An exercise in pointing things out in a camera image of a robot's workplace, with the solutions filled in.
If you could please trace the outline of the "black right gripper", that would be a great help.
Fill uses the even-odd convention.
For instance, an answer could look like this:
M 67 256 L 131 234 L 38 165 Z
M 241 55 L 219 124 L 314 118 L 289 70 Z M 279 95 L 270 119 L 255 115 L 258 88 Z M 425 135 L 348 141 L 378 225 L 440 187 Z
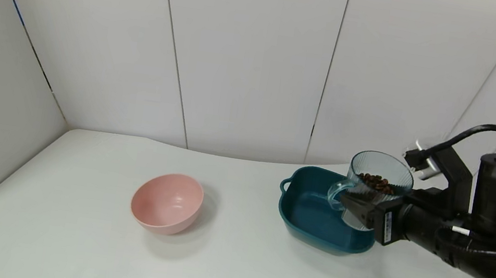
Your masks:
M 382 246 L 401 240 L 413 242 L 428 251 L 434 250 L 435 230 L 445 220 L 417 205 L 406 204 L 402 199 L 374 204 L 357 195 L 340 195 L 341 218 L 349 227 L 374 231 L 375 240 Z

